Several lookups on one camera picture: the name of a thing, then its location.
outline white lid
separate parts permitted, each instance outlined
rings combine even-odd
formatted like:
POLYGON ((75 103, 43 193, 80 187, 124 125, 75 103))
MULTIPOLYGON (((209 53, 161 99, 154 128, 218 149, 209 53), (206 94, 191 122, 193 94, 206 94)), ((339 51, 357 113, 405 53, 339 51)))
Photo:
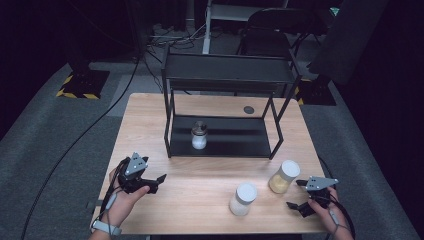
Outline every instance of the white lid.
POLYGON ((251 183, 242 183, 238 186, 236 191, 237 200, 244 205, 250 204, 256 199, 258 192, 255 185, 251 183))
POLYGON ((285 160, 279 170, 281 177, 287 181, 293 181, 300 174, 299 165, 293 160, 285 160))

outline cable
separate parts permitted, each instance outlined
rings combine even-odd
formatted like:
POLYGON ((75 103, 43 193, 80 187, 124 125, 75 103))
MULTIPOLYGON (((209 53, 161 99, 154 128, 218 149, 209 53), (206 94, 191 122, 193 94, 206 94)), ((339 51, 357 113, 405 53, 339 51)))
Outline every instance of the cable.
POLYGON ((162 61, 156 57, 153 53, 151 53, 150 51, 146 51, 148 54, 150 54, 150 56, 154 57, 158 62, 162 63, 162 61))
POLYGON ((118 166, 116 167, 115 173, 113 174, 112 179, 110 180, 109 188, 107 189, 107 192, 105 194, 105 197, 103 198, 102 206, 100 207, 100 214, 96 219, 101 219, 103 217, 103 213, 108 210, 107 205, 109 203, 110 196, 112 196, 113 192, 120 188, 121 186, 118 186, 116 188, 113 187, 113 184, 116 181, 116 177, 121 172, 122 166, 125 164, 127 159, 122 160, 118 166))
POLYGON ((38 200, 40 199, 41 194, 43 193, 44 188, 47 186, 48 181, 50 180, 51 176, 53 175, 54 171, 56 170, 56 168, 59 166, 59 164, 62 162, 62 160, 65 158, 65 156, 68 154, 68 152, 75 146, 75 144, 93 127, 95 126, 104 116, 106 116, 106 114, 108 112, 110 112, 110 110, 112 110, 112 108, 115 107, 115 105, 122 99, 122 97, 125 95, 125 92, 128 90, 135 72, 137 71, 137 67, 138 67, 138 63, 139 63, 140 58, 137 58, 137 63, 134 67, 133 73, 131 75, 130 81, 127 84, 127 87, 125 88, 125 90, 122 92, 121 96, 118 98, 118 100, 115 101, 115 103, 109 107, 109 109, 106 110, 106 112, 104 112, 99 118, 96 119, 96 121, 94 121, 94 123, 92 123, 82 134, 80 134, 80 136, 71 144, 71 146, 62 154, 62 156, 59 158, 59 160, 55 163, 55 165, 53 166, 53 168, 50 170, 48 176, 46 177, 46 179, 44 180, 43 185, 41 186, 40 190, 38 191, 38 194, 34 200, 34 203, 31 206, 31 209, 28 213, 28 216, 25 220, 25 224, 24 224, 24 228, 22 230, 22 234, 21 234, 21 240, 25 239, 25 233, 26 230, 28 228, 28 224, 29 224, 29 220, 31 219, 32 213, 34 212, 35 206, 38 203, 38 200))
POLYGON ((162 87, 162 85, 160 84, 160 80, 159 80, 159 78, 158 78, 158 77, 156 77, 156 75, 152 72, 152 70, 151 70, 151 69, 150 69, 150 67, 149 67, 149 64, 147 64, 146 56, 143 56, 143 61, 144 61, 144 64, 146 65, 146 68, 147 68, 147 70, 149 71, 150 75, 152 75, 152 76, 153 76, 153 80, 155 81, 156 85, 159 87, 159 91, 160 91, 161 93, 163 93, 163 87, 162 87))
POLYGON ((159 47, 162 48, 163 45, 170 43, 170 47, 173 47, 175 49, 188 49, 193 48, 194 44, 193 41, 197 39, 201 39, 203 37, 197 37, 197 34, 206 26, 206 24, 203 24, 201 27, 199 27, 193 34, 190 35, 190 33, 187 31, 188 36, 186 37, 176 37, 177 39, 174 40, 166 40, 166 41, 158 41, 158 39, 151 41, 149 44, 147 44, 148 47, 159 47), (187 48, 178 48, 175 47, 175 45, 185 45, 185 44, 191 44, 192 46, 187 48))
POLYGON ((171 31, 173 31, 173 27, 170 27, 170 28, 166 29, 166 32, 165 32, 165 33, 162 33, 162 34, 160 34, 160 35, 156 36, 156 32, 155 32, 155 30, 153 30, 154 35, 153 35, 153 36, 150 36, 150 38, 156 38, 156 39, 154 39, 154 40, 152 41, 152 43, 157 43, 157 42, 159 41, 159 39, 161 39, 162 37, 165 37, 165 35, 167 35, 167 34, 168 34, 168 33, 170 33, 171 31))
POLYGON ((172 47, 172 48, 174 48, 174 49, 179 49, 179 50, 182 50, 182 49, 190 49, 190 48, 193 48, 194 47, 194 43, 193 43, 193 41, 189 41, 189 42, 187 42, 187 43, 174 43, 174 44, 171 44, 171 45, 169 45, 170 47, 172 47), (180 46, 182 46, 182 45, 186 45, 186 44, 190 44, 190 46, 189 47, 176 47, 175 45, 180 45, 180 46))
POLYGON ((355 239, 356 232, 355 232, 355 227, 353 225, 352 218, 350 217, 350 215, 347 212, 346 208, 339 201, 337 201, 337 199, 333 195, 330 194, 330 197, 334 199, 334 200, 333 199, 330 199, 330 201, 332 203, 334 203, 340 209, 340 211, 342 211, 343 215, 345 216, 347 222, 349 223, 350 232, 352 234, 352 237, 353 237, 353 239, 355 239))
POLYGON ((109 210, 106 212, 106 217, 107 217, 107 222, 108 222, 107 226, 109 228, 109 237, 110 237, 110 239, 113 239, 112 229, 111 229, 110 224, 109 224, 110 223, 109 210))
POLYGON ((69 3, 69 5, 71 5, 71 7, 73 8, 73 9, 75 9, 75 11, 77 11, 87 22, 89 22, 90 23, 90 25, 91 26, 93 26, 95 29, 97 29, 97 31, 99 31, 101 34, 103 34, 104 36, 106 36, 107 38, 109 38, 110 40, 112 40, 112 41, 114 41, 114 42, 116 42, 116 43, 119 43, 119 44, 121 44, 121 45, 123 45, 123 46, 125 46, 125 47, 128 47, 128 48, 130 48, 130 49, 135 49, 135 47, 134 46, 131 46, 131 45, 129 45, 129 44, 127 44, 127 43, 124 43, 124 42, 122 42, 122 41, 119 41, 119 40, 117 40, 116 38, 114 38, 114 37, 112 37, 112 36, 110 36, 109 34, 107 34, 105 31, 103 31, 99 26, 97 26, 97 24, 95 24, 93 21, 91 21, 91 19, 90 18, 88 18, 77 6, 75 6, 70 0, 66 0, 66 2, 68 2, 69 3))
MULTIPOLYGON (((325 169, 327 169, 328 175, 330 175, 330 177, 332 179, 334 179, 333 173, 331 172, 330 168, 328 167, 328 165, 324 161, 324 159, 322 159, 319 155, 318 155, 318 159, 324 165, 325 169)), ((325 240, 330 239, 330 236, 331 236, 331 234, 327 234, 327 236, 325 237, 325 240)))

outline wristwatch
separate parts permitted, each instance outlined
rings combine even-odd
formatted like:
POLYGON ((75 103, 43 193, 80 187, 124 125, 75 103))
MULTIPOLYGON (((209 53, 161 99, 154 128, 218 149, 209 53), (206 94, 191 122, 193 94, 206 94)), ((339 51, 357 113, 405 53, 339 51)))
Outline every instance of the wristwatch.
POLYGON ((108 234, 119 236, 121 235, 122 229, 115 227, 113 225, 109 225, 100 220, 95 220, 91 228, 106 232, 108 234))

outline glass jar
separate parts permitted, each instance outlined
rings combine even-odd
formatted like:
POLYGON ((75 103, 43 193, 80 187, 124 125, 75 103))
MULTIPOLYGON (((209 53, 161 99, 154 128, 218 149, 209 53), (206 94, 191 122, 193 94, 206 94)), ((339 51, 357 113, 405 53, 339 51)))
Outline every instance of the glass jar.
POLYGON ((244 216, 250 210, 250 204, 256 199, 257 190, 251 183, 242 183, 230 200, 230 210, 236 216, 244 216))
POLYGON ((206 136, 208 134, 208 129, 206 124, 203 121, 197 121, 194 123, 193 128, 191 129, 192 140, 191 144, 195 149, 203 149, 206 147, 206 136))
POLYGON ((275 193, 285 193, 299 174, 299 165, 295 161, 286 160, 281 164, 278 171, 269 179, 269 187, 275 193))

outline person's arm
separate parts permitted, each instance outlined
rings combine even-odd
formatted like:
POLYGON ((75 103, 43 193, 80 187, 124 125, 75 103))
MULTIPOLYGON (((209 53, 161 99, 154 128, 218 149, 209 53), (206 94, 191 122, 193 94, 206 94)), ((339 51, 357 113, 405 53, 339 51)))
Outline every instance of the person's arm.
MULTIPOLYGON (((116 169, 112 170, 112 172, 109 173, 109 180, 112 180, 113 175, 115 173, 116 169)), ((118 180, 114 182, 115 188, 119 187, 118 180)), ((137 191, 127 194, 126 192, 120 191, 118 188, 116 193, 116 199, 113 202, 111 208, 108 210, 108 212, 104 213, 102 216, 102 219, 100 221, 110 224, 112 226, 119 227, 121 226, 122 222, 128 217, 131 210, 134 207, 134 204, 142 198, 148 191, 150 190, 149 186, 144 186, 137 191)), ((90 238, 90 240, 110 240, 110 235, 107 232, 101 231, 101 230, 95 230, 90 238)))
MULTIPOLYGON (((329 187, 327 188, 330 191, 330 194, 338 201, 337 192, 335 189, 329 187)), ((353 240, 352 234, 350 233, 345 216, 342 211, 334 204, 331 203, 328 206, 328 209, 325 209, 319 205, 316 201, 309 199, 309 205, 311 208, 320 216, 322 223, 328 232, 332 233, 335 240, 353 240), (334 222, 333 218, 330 215, 330 210, 336 216, 338 220, 338 225, 334 222)))

